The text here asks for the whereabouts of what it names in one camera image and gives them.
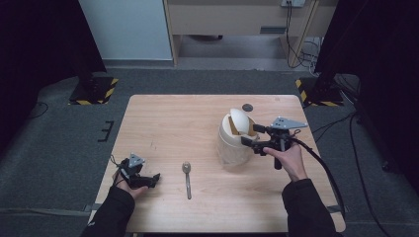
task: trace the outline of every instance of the human hand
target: human hand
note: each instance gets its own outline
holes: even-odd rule
[[[302,163],[301,148],[297,143],[293,142],[290,149],[284,152],[269,147],[264,147],[263,151],[281,161],[293,182],[308,178]]]
[[[132,190],[119,172],[116,172],[112,176],[112,178],[115,179],[116,174],[118,174],[118,178],[115,181],[115,184],[117,184],[117,187],[128,192],[132,196],[133,199],[139,198],[142,194],[144,194],[148,190],[147,186],[143,186],[141,188]]]

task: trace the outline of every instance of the yellow black hazard tape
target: yellow black hazard tape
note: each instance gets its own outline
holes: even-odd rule
[[[114,78],[109,85],[109,88],[106,92],[106,95],[104,98],[101,98],[100,100],[74,100],[70,101],[68,105],[81,105],[81,106],[87,106],[87,105],[100,105],[100,104],[106,104],[111,99],[112,94],[114,93],[115,87],[117,86],[117,82],[119,79]]]
[[[309,98],[307,97],[307,93],[305,92],[301,81],[298,79],[295,81],[296,86],[298,87],[298,91],[299,94],[301,95],[301,100],[302,103],[305,106],[330,106],[330,107],[334,107],[334,106],[344,106],[343,102],[338,102],[338,101],[320,101],[320,102],[312,102],[309,100]]]

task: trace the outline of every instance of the metal spoon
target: metal spoon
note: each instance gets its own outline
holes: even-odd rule
[[[192,196],[191,196],[191,184],[189,182],[189,173],[191,172],[191,164],[188,161],[184,162],[183,165],[182,165],[182,170],[186,174],[186,189],[187,189],[187,192],[188,192],[188,199],[191,199],[192,198]]]

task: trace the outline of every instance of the person's left hand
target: person's left hand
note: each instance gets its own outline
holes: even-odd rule
[[[117,187],[118,187],[118,188],[120,188],[120,189],[122,189],[122,190],[124,190],[124,191],[128,192],[128,193],[132,196],[132,198],[133,198],[133,199],[137,199],[137,198],[139,198],[142,194],[144,194],[144,193],[148,190],[148,187],[147,187],[147,186],[143,186],[143,187],[141,187],[141,188],[138,188],[138,189],[132,190],[132,189],[129,187],[129,185],[126,183],[126,181],[124,180],[124,178],[121,176],[121,174],[119,174],[119,175],[118,175],[118,178],[117,178],[117,180],[116,180],[116,184],[117,184]]]

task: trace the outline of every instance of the black curtain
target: black curtain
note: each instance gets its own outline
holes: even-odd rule
[[[340,0],[315,71],[360,78],[363,125],[419,193],[418,10],[416,0]]]
[[[42,87],[87,71],[106,69],[77,0],[0,0],[0,153]]]

